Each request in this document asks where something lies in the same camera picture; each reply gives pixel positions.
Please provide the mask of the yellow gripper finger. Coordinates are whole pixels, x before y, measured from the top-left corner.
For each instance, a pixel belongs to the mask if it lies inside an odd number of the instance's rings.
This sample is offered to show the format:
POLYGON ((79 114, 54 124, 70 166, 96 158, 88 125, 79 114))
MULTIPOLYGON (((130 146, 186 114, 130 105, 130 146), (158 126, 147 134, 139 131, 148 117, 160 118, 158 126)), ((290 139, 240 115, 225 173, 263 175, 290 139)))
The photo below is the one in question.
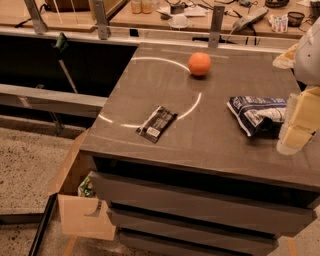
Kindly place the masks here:
POLYGON ((286 51, 284 51, 282 54, 277 56, 272 65, 277 68, 281 69, 289 69, 294 66, 294 59, 295 59, 295 53, 297 49, 297 44, 294 44, 290 48, 288 48, 286 51))
POLYGON ((280 154, 298 153, 320 129, 320 87, 308 86, 300 94, 291 93, 276 149, 280 154))

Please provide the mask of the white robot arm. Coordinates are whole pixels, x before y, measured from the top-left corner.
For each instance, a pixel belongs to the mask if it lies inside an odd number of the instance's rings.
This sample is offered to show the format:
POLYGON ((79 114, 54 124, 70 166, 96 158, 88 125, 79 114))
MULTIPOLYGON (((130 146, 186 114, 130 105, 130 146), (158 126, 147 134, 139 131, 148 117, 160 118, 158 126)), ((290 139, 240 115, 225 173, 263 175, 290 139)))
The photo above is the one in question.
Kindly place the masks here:
POLYGON ((283 155, 299 152, 320 128, 320 17, 297 45, 294 75, 306 88, 288 98, 276 146, 283 155))

